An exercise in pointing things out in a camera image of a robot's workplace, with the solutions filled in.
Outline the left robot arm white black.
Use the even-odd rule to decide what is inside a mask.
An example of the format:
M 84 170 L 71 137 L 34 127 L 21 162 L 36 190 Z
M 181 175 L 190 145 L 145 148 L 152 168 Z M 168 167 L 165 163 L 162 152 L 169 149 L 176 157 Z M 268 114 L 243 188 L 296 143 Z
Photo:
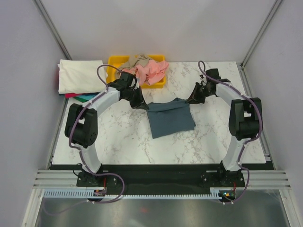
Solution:
M 69 108 L 64 134 L 69 138 L 69 146 L 79 151 L 82 168 L 89 173 L 87 180 L 93 186 L 104 181 L 95 148 L 98 117 L 122 99 L 128 101 L 132 109 L 149 109 L 136 76 L 127 72 L 122 72 L 119 79 L 107 84 L 106 90 L 93 99 L 82 105 L 72 104 Z

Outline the blue-grey t-shirt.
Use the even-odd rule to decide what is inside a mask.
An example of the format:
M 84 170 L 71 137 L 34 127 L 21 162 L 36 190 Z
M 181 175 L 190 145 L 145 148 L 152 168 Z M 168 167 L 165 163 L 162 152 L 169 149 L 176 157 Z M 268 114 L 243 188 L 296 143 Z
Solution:
M 184 99 L 175 98 L 167 103 L 149 103 L 147 116 L 153 139 L 182 131 L 191 131 L 196 124 L 189 104 Z

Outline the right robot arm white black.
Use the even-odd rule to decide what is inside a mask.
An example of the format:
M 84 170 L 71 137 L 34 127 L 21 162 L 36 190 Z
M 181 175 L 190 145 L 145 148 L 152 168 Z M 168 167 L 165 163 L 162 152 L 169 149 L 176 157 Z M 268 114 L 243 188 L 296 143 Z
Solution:
M 218 69 L 202 71 L 200 77 L 206 79 L 195 84 L 187 103 L 203 104 L 207 97 L 216 96 L 230 107 L 228 128 L 232 138 L 222 160 L 225 170 L 217 174 L 218 183 L 228 186 L 234 180 L 232 172 L 241 169 L 246 145 L 257 140 L 263 130 L 262 102 L 245 96 L 228 79 L 222 79 Z

